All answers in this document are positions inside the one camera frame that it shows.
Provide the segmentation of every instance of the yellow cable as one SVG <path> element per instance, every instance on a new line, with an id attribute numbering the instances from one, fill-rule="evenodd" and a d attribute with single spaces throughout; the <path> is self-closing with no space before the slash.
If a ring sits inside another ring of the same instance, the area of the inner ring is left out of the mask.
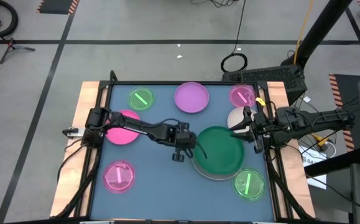
<path id="1" fill-rule="evenodd" d="M 301 29 L 301 31 L 300 31 L 300 36 L 298 37 L 298 41 L 297 41 L 297 45 L 296 45 L 296 51 L 295 51 L 295 53 L 294 53 L 293 64 L 296 64 L 298 46 L 299 46 L 299 44 L 300 44 L 300 40 L 301 40 L 302 37 L 303 37 L 305 24 L 307 23 L 308 17 L 310 16 L 310 12 L 311 12 L 311 10 L 312 10 L 312 5 L 313 5 L 313 4 L 314 4 L 314 0 L 310 0 L 310 6 L 308 7 L 308 12 L 307 12 L 307 14 L 305 15 L 304 22 L 303 22 L 303 26 L 302 26 L 302 29 Z"/>

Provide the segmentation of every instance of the concrete floor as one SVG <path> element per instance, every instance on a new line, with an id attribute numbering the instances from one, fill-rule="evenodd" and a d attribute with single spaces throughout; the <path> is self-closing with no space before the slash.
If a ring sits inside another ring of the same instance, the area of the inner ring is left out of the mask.
<path id="1" fill-rule="evenodd" d="M 120 80 L 220 80 L 219 64 L 234 47 L 230 44 L 66 44 L 57 69 L 51 70 L 68 16 L 36 14 L 40 1 L 6 1 L 16 8 L 20 17 L 14 38 L 57 41 L 31 45 L 35 52 L 15 52 L 0 65 L 0 207 L 42 89 L 49 81 L 46 78 L 53 78 L 40 119 L 36 119 L 34 137 L 5 222 L 48 218 L 57 170 L 63 159 L 62 149 L 67 141 L 60 131 L 72 123 L 83 81 L 106 80 L 112 69 Z M 247 0 L 239 39 L 296 40 L 308 3 L 307 0 Z M 305 34 L 326 3 L 327 0 L 315 1 Z M 232 40 L 238 31 L 241 8 L 242 1 L 216 9 L 208 2 L 196 6 L 188 0 L 81 0 L 67 39 Z M 359 6 L 353 2 L 349 8 L 360 28 L 356 16 Z M 346 14 L 325 40 L 358 40 Z M 0 45 L 0 57 L 5 48 Z M 295 46 L 249 44 L 238 48 L 248 56 L 248 69 L 252 69 L 279 65 Z M 227 69 L 238 68 L 240 63 L 231 59 Z M 360 75 L 360 45 L 321 45 L 311 56 L 305 67 L 306 94 L 318 110 L 335 108 L 329 73 Z M 340 133 L 337 148 L 338 154 L 346 152 Z M 347 171 L 331 174 L 328 183 L 349 194 L 348 178 Z M 314 187 L 310 190 L 318 218 L 348 221 L 347 213 L 333 208 L 349 212 L 349 204 L 330 190 Z"/>

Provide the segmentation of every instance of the wooden board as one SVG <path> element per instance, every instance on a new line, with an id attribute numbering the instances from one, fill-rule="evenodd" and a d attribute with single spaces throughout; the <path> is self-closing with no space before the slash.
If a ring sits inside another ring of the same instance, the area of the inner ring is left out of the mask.
<path id="1" fill-rule="evenodd" d="M 73 119 L 73 127 L 84 127 L 90 108 L 95 106 L 98 85 L 99 82 L 83 82 L 76 107 L 75 117 Z M 278 108 L 282 106 L 288 106 L 285 87 L 282 82 L 269 82 L 268 88 L 270 100 L 273 101 Z M 105 97 L 106 92 L 104 92 L 103 100 L 101 101 L 102 103 L 104 103 Z M 70 139 L 68 141 L 68 145 L 71 144 L 74 140 L 76 139 Z M 296 140 L 290 141 L 289 144 L 298 148 L 298 143 Z M 65 158 L 68 157 L 74 150 L 78 149 L 79 145 L 80 143 L 78 142 L 73 147 L 69 148 L 67 153 L 65 153 Z M 291 147 L 283 148 L 281 153 L 284 162 L 287 185 L 290 192 L 297 199 L 299 204 L 305 209 L 305 211 L 314 217 L 315 212 L 313 210 L 310 191 L 308 189 L 307 180 L 305 178 L 304 167 L 300 154 Z M 52 210 L 50 213 L 51 216 L 60 213 L 67 205 L 67 203 L 72 199 L 74 193 L 78 190 L 81 172 L 85 161 L 85 154 L 86 150 L 80 151 L 71 160 L 69 160 L 62 169 L 60 181 L 57 185 L 57 191 L 55 193 Z M 281 215 L 282 217 L 286 217 L 283 194 L 279 188 L 277 188 L 277 192 L 280 199 Z M 89 194 L 90 188 L 88 188 L 83 196 L 80 215 L 86 215 Z"/>
<path id="2" fill-rule="evenodd" d="M 268 93 L 270 100 L 275 103 L 277 108 L 288 106 L 284 83 L 268 82 Z M 296 139 L 291 140 L 288 145 L 298 149 L 298 142 Z M 310 189 L 308 188 L 307 178 L 305 177 L 303 161 L 300 157 L 300 153 L 296 151 L 296 149 L 285 147 L 280 150 L 284 164 L 287 187 L 304 210 L 312 217 L 315 217 Z M 283 194 L 278 187 L 277 192 L 279 198 L 283 198 Z M 280 211 L 281 216 L 285 218 L 285 203 L 283 200 L 280 203 Z M 294 211 L 293 216 L 295 218 L 298 217 Z"/>
<path id="3" fill-rule="evenodd" d="M 95 107 L 98 85 L 99 82 L 83 82 L 80 90 L 78 104 L 76 106 L 75 117 L 73 118 L 72 122 L 73 127 L 83 128 L 85 126 L 90 108 Z M 69 139 L 68 145 L 77 139 Z M 80 142 L 77 142 L 72 147 L 69 147 L 65 153 L 64 159 L 79 147 Z M 74 155 L 62 168 L 50 216 L 59 214 L 78 190 L 85 156 L 86 149 L 84 148 L 76 155 Z M 85 193 L 84 198 L 88 198 L 88 192 L 89 191 Z"/>

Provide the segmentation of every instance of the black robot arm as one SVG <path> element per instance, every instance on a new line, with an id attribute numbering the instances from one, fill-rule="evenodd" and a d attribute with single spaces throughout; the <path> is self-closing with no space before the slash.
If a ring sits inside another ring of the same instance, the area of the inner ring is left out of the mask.
<path id="1" fill-rule="evenodd" d="M 333 111 L 309 113 L 297 108 L 283 107 L 275 112 L 275 118 L 269 119 L 263 112 L 254 115 L 248 106 L 244 108 L 244 120 L 231 130 L 244 129 L 250 126 L 245 133 L 233 134 L 232 137 L 248 142 L 255 142 L 255 151 L 260 153 L 264 148 L 283 147 L 291 139 L 299 139 L 304 135 L 323 130 L 350 130 L 354 125 L 354 116 L 346 110 L 338 108 Z"/>
<path id="2" fill-rule="evenodd" d="M 158 144 L 175 147 L 172 160 L 183 162 L 184 156 L 180 152 L 184 151 L 189 158 L 193 157 L 191 149 L 196 147 L 196 135 L 189 131 L 189 123 L 177 120 L 176 122 L 177 124 L 166 124 L 164 122 L 150 124 L 107 108 L 92 108 L 87 117 L 86 130 L 81 145 L 100 147 L 103 133 L 111 128 L 124 128 L 146 135 Z M 207 158 L 206 152 L 202 148 L 201 150 Z"/>

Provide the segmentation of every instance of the pink petri dish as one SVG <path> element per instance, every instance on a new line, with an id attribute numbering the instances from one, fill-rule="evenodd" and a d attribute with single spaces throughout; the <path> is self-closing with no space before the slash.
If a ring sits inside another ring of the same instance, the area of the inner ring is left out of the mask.
<path id="1" fill-rule="evenodd" d="M 229 100 L 237 108 L 244 106 L 252 107 L 256 104 L 256 93 L 251 85 L 234 85 L 229 92 Z"/>
<path id="2" fill-rule="evenodd" d="M 120 113 L 122 113 L 124 116 L 128 116 L 130 118 L 140 119 L 138 114 L 131 110 L 121 110 Z M 123 128 L 111 128 L 108 130 L 106 137 L 113 144 L 125 145 L 125 144 L 129 144 L 130 142 L 136 140 L 138 135 L 139 134 L 137 132 L 126 130 Z"/>
<path id="3" fill-rule="evenodd" d="M 104 171 L 103 182 L 106 190 L 121 194 L 129 190 L 134 183 L 136 174 L 133 166 L 127 161 L 115 161 Z"/>

